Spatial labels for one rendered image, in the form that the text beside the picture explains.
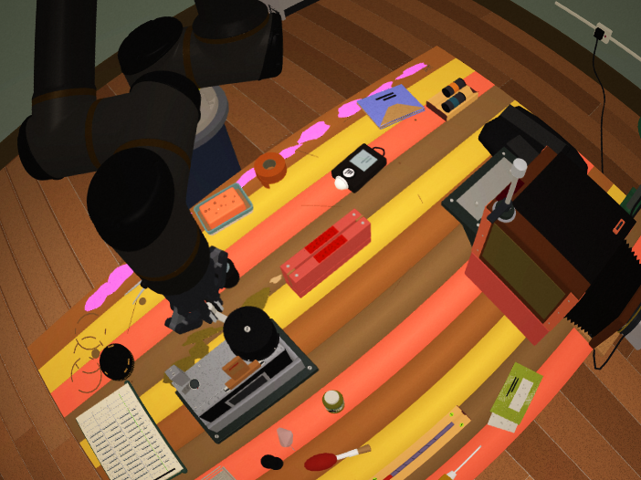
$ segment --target wall outlet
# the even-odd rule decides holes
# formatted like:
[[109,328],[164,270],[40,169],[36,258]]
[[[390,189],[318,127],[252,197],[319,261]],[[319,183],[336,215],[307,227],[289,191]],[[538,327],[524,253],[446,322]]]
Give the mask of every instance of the wall outlet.
[[601,40],[603,43],[608,43],[610,42],[610,37],[612,36],[612,30],[605,26],[604,24],[596,24],[597,28],[601,28],[605,33],[604,33],[604,39]]

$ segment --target device screen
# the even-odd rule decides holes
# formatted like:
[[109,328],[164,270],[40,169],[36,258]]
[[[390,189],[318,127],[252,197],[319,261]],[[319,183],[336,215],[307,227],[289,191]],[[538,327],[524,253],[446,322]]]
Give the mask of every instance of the device screen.
[[359,151],[351,159],[350,163],[356,165],[359,169],[365,172],[368,168],[376,163],[376,157],[371,155],[365,150]]

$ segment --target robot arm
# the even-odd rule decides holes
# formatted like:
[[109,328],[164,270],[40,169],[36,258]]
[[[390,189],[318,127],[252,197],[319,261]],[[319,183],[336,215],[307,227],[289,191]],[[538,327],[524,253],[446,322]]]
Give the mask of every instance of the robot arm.
[[278,75],[280,16],[258,0],[197,0],[193,27],[163,17],[122,43],[131,92],[96,100],[96,0],[37,1],[32,116],[18,152],[38,180],[96,172],[89,216],[103,240],[173,309],[178,333],[211,321],[238,272],[186,207],[198,87]]

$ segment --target power plug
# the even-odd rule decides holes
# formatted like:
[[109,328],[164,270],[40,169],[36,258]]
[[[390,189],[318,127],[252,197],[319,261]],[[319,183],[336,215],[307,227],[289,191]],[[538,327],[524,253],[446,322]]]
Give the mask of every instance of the power plug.
[[596,30],[594,30],[594,37],[598,38],[603,43],[608,43],[612,37],[612,30],[604,24],[598,23],[596,24]]

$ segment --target green wall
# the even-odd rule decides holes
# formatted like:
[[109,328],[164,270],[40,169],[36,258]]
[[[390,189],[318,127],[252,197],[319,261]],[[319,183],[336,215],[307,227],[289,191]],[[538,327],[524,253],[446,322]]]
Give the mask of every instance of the green wall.
[[[99,0],[96,65],[116,53],[137,26],[159,16],[175,16],[193,4],[193,0]],[[36,0],[3,1],[0,32],[1,141],[31,114]]]
[[[511,0],[566,36],[594,51],[594,32],[554,0]],[[559,0],[559,3],[595,25],[612,29],[612,37],[641,57],[641,0]],[[641,61],[617,44],[599,42],[596,56],[641,88]]]

